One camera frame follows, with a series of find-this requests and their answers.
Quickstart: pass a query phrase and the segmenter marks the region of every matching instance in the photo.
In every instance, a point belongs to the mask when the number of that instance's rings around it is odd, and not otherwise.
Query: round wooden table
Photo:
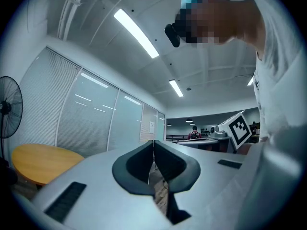
[[[37,185],[48,184],[83,159],[73,151],[43,144],[23,144],[12,154],[17,172]]]

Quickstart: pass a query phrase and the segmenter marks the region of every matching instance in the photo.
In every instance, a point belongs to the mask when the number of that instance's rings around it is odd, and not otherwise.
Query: person
[[[187,43],[238,39],[255,47],[260,141],[307,123],[305,42],[279,0],[182,0],[174,30]]]
[[[193,126],[193,131],[189,133],[188,140],[199,138],[201,138],[201,134],[197,131],[197,126]]]
[[[256,134],[256,129],[257,129],[257,125],[256,125],[256,122],[254,121],[250,128],[250,131],[253,135]]]

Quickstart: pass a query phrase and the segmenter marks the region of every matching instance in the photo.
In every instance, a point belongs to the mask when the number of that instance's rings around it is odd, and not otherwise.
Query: electric fan
[[[23,97],[16,81],[11,77],[0,78],[0,143],[3,162],[3,139],[11,137],[19,127],[23,114]]]

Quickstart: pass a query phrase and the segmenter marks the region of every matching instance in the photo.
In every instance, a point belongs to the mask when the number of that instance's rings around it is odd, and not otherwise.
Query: headset
[[[180,10],[181,14],[185,15],[185,9]],[[167,24],[164,32],[175,48],[180,46],[180,37],[189,38],[187,43],[197,43],[197,38],[192,38],[190,32],[186,30],[186,26],[180,23],[180,20],[175,20],[175,23]]]

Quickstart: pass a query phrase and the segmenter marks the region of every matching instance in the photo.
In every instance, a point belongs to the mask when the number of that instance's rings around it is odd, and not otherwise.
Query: white shirt
[[[260,139],[307,124],[307,58],[304,39],[279,0],[254,0],[264,20],[263,59],[256,60],[254,91]]]

